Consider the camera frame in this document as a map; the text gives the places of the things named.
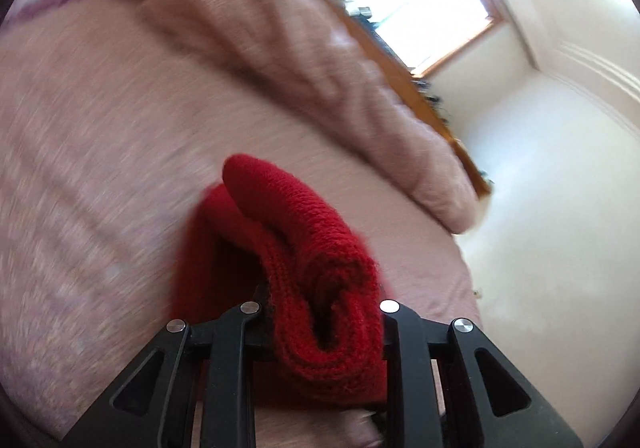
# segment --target purple trim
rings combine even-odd
[[[12,26],[14,24],[20,24],[21,22],[31,21],[31,19],[42,15],[54,8],[59,8],[67,4],[69,1],[74,0],[36,0],[26,4],[18,10],[16,13],[9,15],[2,24],[2,28]]]

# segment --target small silver object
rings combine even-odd
[[[177,318],[175,320],[171,320],[171,322],[169,322],[166,325],[166,329],[170,333],[180,333],[180,332],[184,331],[185,327],[187,327],[187,324],[184,322],[184,320],[180,320],[179,318]]]
[[[258,313],[258,311],[260,311],[260,304],[257,302],[254,302],[253,300],[244,302],[240,306],[240,311],[242,311],[244,314]]]
[[[395,300],[383,300],[380,302],[380,311],[383,313],[396,313],[400,309],[400,304]]]
[[[458,318],[453,322],[453,327],[458,329],[461,333],[470,333],[474,329],[474,324],[471,320],[466,318]]]

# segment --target red fabric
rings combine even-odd
[[[225,162],[223,183],[208,192],[203,209],[214,233],[227,241],[215,264],[223,254],[239,271],[227,270],[228,279],[215,282],[213,304],[230,303],[228,290],[233,305],[248,300],[263,273],[274,349],[287,380],[304,396],[328,404],[383,401],[377,266],[361,240],[308,186],[266,161],[233,155]],[[202,293],[196,293],[183,295],[183,306],[195,298],[200,309]]]

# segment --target pink bedsheet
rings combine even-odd
[[[0,70],[0,382],[55,436],[169,318],[188,216],[234,152],[310,184],[422,316],[479,319],[443,226],[254,83],[169,46],[129,2],[71,2],[0,32]],[[259,410],[260,445],[346,446],[318,414]]]

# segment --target round metal joint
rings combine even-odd
[[[185,327],[187,327],[187,324],[184,322],[184,320],[180,319],[171,320],[171,322],[166,325],[166,329],[170,333],[181,333],[182,331],[184,331]]]
[[[258,311],[260,311],[260,304],[252,300],[244,302],[240,306],[240,311],[242,311],[244,314],[258,313]]]
[[[467,320],[466,318],[458,318],[453,322],[453,327],[461,333],[470,333],[474,329],[474,324],[471,320]]]
[[[383,313],[396,313],[400,309],[400,304],[395,300],[383,300],[380,302],[380,311]]]

